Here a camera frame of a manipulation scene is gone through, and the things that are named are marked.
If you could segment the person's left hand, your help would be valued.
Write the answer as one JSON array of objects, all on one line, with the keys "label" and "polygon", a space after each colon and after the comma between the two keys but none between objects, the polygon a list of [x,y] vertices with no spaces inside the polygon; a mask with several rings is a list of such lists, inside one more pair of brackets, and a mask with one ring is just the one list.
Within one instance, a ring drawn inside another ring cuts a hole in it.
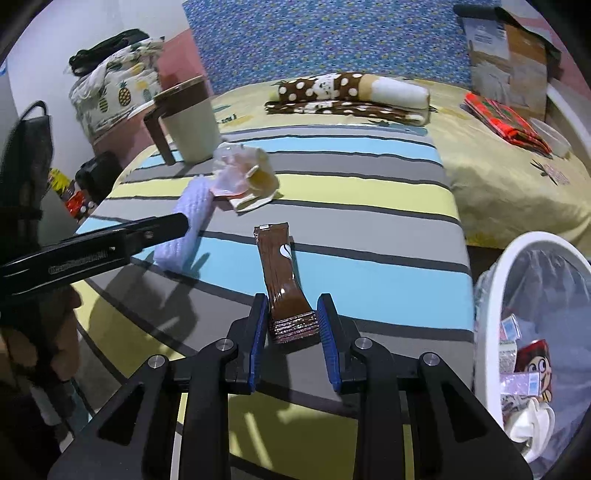
[{"label": "person's left hand", "polygon": [[[50,365],[61,381],[70,380],[80,364],[76,309],[82,305],[78,292],[67,286],[54,290],[40,304],[41,331],[56,349]],[[10,386],[29,384],[18,377],[14,367],[33,367],[38,353],[21,331],[1,329],[1,381]]]}]

